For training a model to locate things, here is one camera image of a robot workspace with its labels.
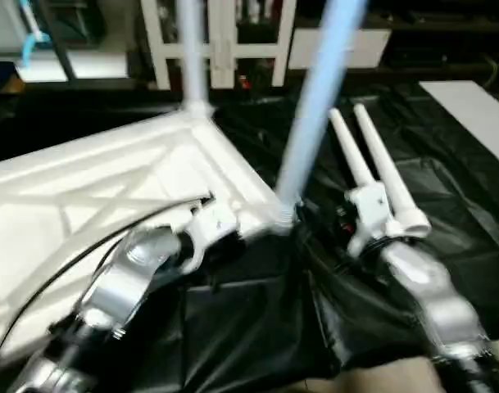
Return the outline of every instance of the white pole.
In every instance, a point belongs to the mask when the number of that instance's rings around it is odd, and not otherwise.
[[[205,67],[203,65],[203,10],[198,0],[177,0],[178,31],[184,46],[182,77],[184,105],[199,115],[208,112]]]
[[[340,111],[333,108],[329,111],[329,118],[331,119],[356,185],[362,187],[374,183],[373,175],[365,163],[364,157],[356,145],[355,139],[351,135]]]
[[[306,186],[346,71],[347,48],[365,10],[365,0],[328,0],[321,23],[320,45],[302,88],[296,118],[280,169],[277,194],[282,204],[277,224],[287,232],[295,205]]]
[[[431,224],[424,212],[413,201],[413,197],[398,173],[398,169],[389,155],[388,149],[384,146],[367,110],[362,104],[355,105],[353,109],[379,176],[386,186],[395,219],[402,225],[408,235],[415,237],[428,236],[431,231]]]

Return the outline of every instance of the black cable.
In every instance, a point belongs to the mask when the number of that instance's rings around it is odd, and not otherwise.
[[[111,255],[111,253],[116,249],[116,247],[120,244],[121,242],[121,239],[118,239],[116,242],[114,242],[112,244],[112,246],[109,247],[109,250],[106,251],[106,253],[103,255],[103,257],[100,259],[100,262],[98,262],[98,265],[96,266],[95,270],[94,270],[94,273],[93,273],[93,276],[95,276],[96,274],[98,274],[98,272],[100,271],[100,269],[102,268],[103,264],[105,264],[105,261],[107,260],[107,258],[109,258],[109,255]]]
[[[7,341],[7,338],[10,336],[10,334],[12,332],[12,329],[14,329],[14,327],[18,323],[18,320],[25,313],[25,311],[27,311],[27,309],[58,278],[60,278],[65,273],[67,273],[71,268],[73,268],[74,266],[76,266],[83,258],[85,258],[87,255],[91,254],[94,250],[96,250],[97,248],[99,248],[100,246],[102,246],[103,244],[105,244],[106,242],[108,242],[109,240],[111,240],[113,237],[116,237],[120,233],[122,233],[122,232],[124,232],[124,231],[126,231],[128,229],[131,229],[132,227],[135,227],[136,225],[142,223],[143,221],[145,221],[147,219],[150,219],[151,217],[154,217],[156,215],[160,215],[161,213],[164,213],[165,211],[173,209],[173,208],[175,208],[177,206],[181,206],[181,205],[184,205],[186,203],[191,203],[191,202],[195,202],[195,201],[200,201],[200,199],[199,198],[193,198],[193,199],[181,200],[181,201],[177,201],[177,202],[172,202],[172,203],[170,203],[170,204],[168,204],[166,206],[162,206],[162,207],[160,207],[158,209],[155,209],[154,211],[152,211],[150,213],[147,213],[146,215],[143,215],[139,219],[136,219],[132,223],[129,223],[129,224],[127,224],[127,225],[125,225],[125,226],[123,226],[121,228],[118,228],[117,230],[109,233],[108,235],[106,235],[105,237],[103,237],[102,239],[100,239],[99,241],[97,241],[96,243],[92,244],[90,247],[86,248],[84,251],[82,251],[81,253],[79,253],[76,257],[74,257],[72,260],[70,260],[69,262],[67,262],[65,265],[63,265],[60,270],[58,270],[55,274],[53,274],[44,284],[42,284],[42,286],[40,288],[38,288],[38,290],[25,302],[25,304],[23,304],[20,307],[20,309],[18,310],[18,312],[16,313],[16,315],[12,318],[11,323],[9,323],[9,326],[8,326],[7,330],[5,331],[5,333],[2,336],[2,339],[0,340],[0,352],[1,352],[2,348],[3,348],[3,346],[5,345],[5,342]]]
[[[37,0],[37,3],[43,18],[43,23],[45,24],[45,28],[51,37],[52,47],[54,47],[54,52],[58,57],[61,68],[63,69],[63,72],[66,73],[67,80],[69,80],[69,82],[74,82],[76,80],[75,71],[72,68],[69,57],[67,56],[66,47],[61,41],[60,35],[54,25],[54,15],[52,14],[46,0]]]

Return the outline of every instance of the light blue pole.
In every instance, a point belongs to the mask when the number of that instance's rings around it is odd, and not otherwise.
[[[208,109],[206,94],[206,69],[202,55],[203,7],[202,1],[177,0],[179,37],[184,45],[182,76],[184,83],[184,106],[198,113]]]
[[[328,0],[325,6],[319,50],[302,88],[279,174],[277,194],[283,209],[278,224],[285,228],[292,225],[294,207],[315,162],[365,6],[366,0]]]

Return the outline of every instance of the floor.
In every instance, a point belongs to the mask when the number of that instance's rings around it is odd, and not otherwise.
[[[499,353],[499,341],[496,342],[496,347]],[[290,386],[285,392],[440,393],[443,390],[429,361],[425,358],[414,358],[343,373],[335,382],[301,381]]]

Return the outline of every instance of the wrinkled black fabric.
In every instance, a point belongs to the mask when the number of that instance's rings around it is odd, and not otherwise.
[[[417,246],[447,266],[490,337],[499,338],[499,161],[416,85],[365,88],[339,101],[361,147],[352,114],[358,101],[366,104],[433,225]],[[271,187],[296,104],[296,95],[261,98],[222,105],[215,113],[225,135]],[[90,112],[92,132],[104,130],[106,117],[119,125],[116,117],[125,112],[109,113],[98,118]],[[126,113],[124,123],[147,117]],[[390,301],[389,287],[360,266],[328,252],[333,239],[317,230],[326,229],[343,192],[353,187],[328,130],[305,195],[312,215],[291,239],[264,237],[233,262],[201,271],[166,298],[172,307],[163,297],[152,300],[150,312],[159,310],[164,322],[152,318],[138,330],[149,337],[148,345],[141,354],[124,355],[132,375],[121,388],[264,391],[422,352],[411,311]]]
[[[340,100],[362,151],[366,149],[352,114],[357,102],[366,104],[417,205],[433,225],[431,235],[418,247],[447,266],[489,336],[499,338],[499,161],[416,86],[376,88]],[[243,144],[239,132],[244,138],[253,132],[261,134],[264,142],[269,135],[272,140],[266,146],[278,153],[284,150],[279,140],[286,139],[291,119],[287,114],[293,113],[294,105],[284,100],[239,111],[229,108],[217,112],[216,118],[235,145]],[[264,166],[259,155],[250,147],[244,152],[273,185],[276,171],[268,168],[278,163]],[[342,199],[342,191],[351,187],[352,177],[329,127],[306,199],[330,210]],[[422,352],[411,313],[396,309],[388,291],[367,283],[360,272],[342,269],[341,260],[327,255],[306,255],[305,260],[325,340],[342,367],[370,366]]]

